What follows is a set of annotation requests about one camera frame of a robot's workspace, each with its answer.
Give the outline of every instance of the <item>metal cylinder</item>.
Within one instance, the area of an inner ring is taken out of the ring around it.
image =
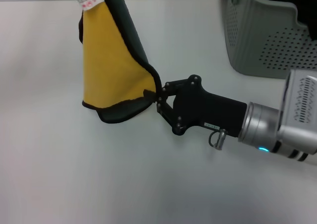
[[[256,148],[272,151],[276,144],[277,122],[277,109],[249,103],[239,141]]]
[[[244,118],[239,141],[257,149],[304,161],[307,154],[277,141],[277,109],[250,103]]]

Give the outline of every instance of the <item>black fabric edge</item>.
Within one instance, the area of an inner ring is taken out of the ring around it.
[[[83,38],[84,38],[84,11],[81,13],[81,18],[78,23],[78,29],[79,29],[79,40],[83,44]]]
[[[109,0],[105,0],[105,3],[112,15],[112,18],[115,22],[115,24],[117,25],[117,28],[123,38],[123,41],[129,51],[129,53],[131,54],[131,56],[134,58],[134,60],[140,65],[142,66],[148,73],[151,74],[151,76],[154,79],[154,83],[155,83],[155,87],[156,87],[156,94],[157,94],[157,98],[159,97],[159,93],[160,90],[162,89],[162,83],[159,77],[159,74],[157,73],[157,71],[147,62],[145,62],[144,60],[142,60],[138,53],[134,50],[133,46],[131,45],[131,42],[128,40],[128,37],[126,35],[126,32],[123,28],[123,25],[121,24],[121,21],[119,20],[119,17],[117,16],[117,14],[115,13],[115,10],[113,8],[113,5],[111,5],[111,3],[109,3]]]
[[[127,100],[127,101],[123,101],[123,102],[120,102],[118,104],[115,104],[115,105],[112,105],[111,107],[109,108],[105,108],[105,109],[100,109],[100,108],[97,108],[95,106],[92,106],[86,102],[82,102],[82,105],[88,109],[91,109],[91,110],[95,110],[100,118],[100,120],[102,122],[105,122],[105,123],[108,123],[108,124],[115,124],[115,123],[121,123],[121,122],[124,122],[124,121],[127,121],[133,117],[135,117],[136,115],[138,115],[139,113],[143,112],[144,110],[146,110],[149,106],[151,106],[152,102],[149,101],[149,104],[140,108],[139,110],[136,110],[135,112],[129,114],[128,116],[124,117],[124,118],[121,118],[121,119],[115,119],[115,120],[105,120],[103,117],[102,117],[102,112],[107,112],[107,110],[109,110],[110,108],[113,108],[113,107],[117,107],[119,105],[122,105],[124,103],[127,103],[127,102],[131,102],[131,100]]]
[[[293,159],[293,158],[297,157],[298,154],[299,154],[299,151],[298,151],[298,150],[294,150],[294,151],[289,155],[288,158]]]
[[[303,155],[298,159],[299,162],[303,162],[307,158],[308,154],[303,153]]]

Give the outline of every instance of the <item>blue led light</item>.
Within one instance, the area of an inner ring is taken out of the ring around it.
[[[267,148],[264,148],[264,147],[259,147],[259,150],[269,152],[269,150]]]

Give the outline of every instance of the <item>white table surface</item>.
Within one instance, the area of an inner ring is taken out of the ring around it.
[[[128,0],[162,82],[279,107],[284,81],[226,54],[220,0]],[[121,124],[81,105],[75,1],[0,3],[1,224],[315,224],[317,167],[210,131],[173,135],[155,106]]]

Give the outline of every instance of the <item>black trim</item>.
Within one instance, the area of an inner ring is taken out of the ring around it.
[[[83,37],[84,37],[84,11],[81,13],[81,18],[78,23],[78,28],[79,28],[79,40],[81,43],[83,43]]]
[[[277,141],[275,146],[274,146],[274,148],[273,148],[273,150],[271,151],[271,153],[277,153],[279,148],[281,147],[281,145],[282,145],[282,143]]]
[[[126,101],[122,101],[118,104],[115,104],[115,105],[112,105],[111,107],[109,108],[105,108],[105,109],[100,109],[100,108],[97,108],[95,106],[92,106],[86,102],[82,102],[82,105],[88,109],[92,109],[92,110],[95,110],[100,118],[101,121],[105,122],[105,123],[108,123],[108,124],[114,124],[114,123],[121,123],[121,122],[124,122],[124,121],[127,121],[133,117],[135,117],[136,115],[138,115],[139,113],[143,112],[144,110],[146,110],[149,106],[151,106],[151,102],[148,103],[148,105],[144,106],[144,107],[141,107],[140,109],[134,111],[133,113],[130,113],[129,115],[123,117],[123,118],[120,118],[120,119],[111,119],[111,120],[107,120],[107,119],[104,119],[103,117],[103,113],[105,112],[113,112],[113,109],[114,108],[117,108],[117,107],[120,107],[120,106],[124,106],[124,105],[129,105],[131,104],[132,102],[136,102],[137,100],[143,100],[144,98],[137,98],[135,100],[126,100]]]
[[[303,153],[303,155],[298,159],[299,162],[303,162],[307,158],[308,154]]]
[[[289,156],[288,158],[293,159],[293,158],[297,157],[298,154],[299,154],[299,151],[298,151],[298,150],[294,150],[294,151],[290,154],[290,156]]]

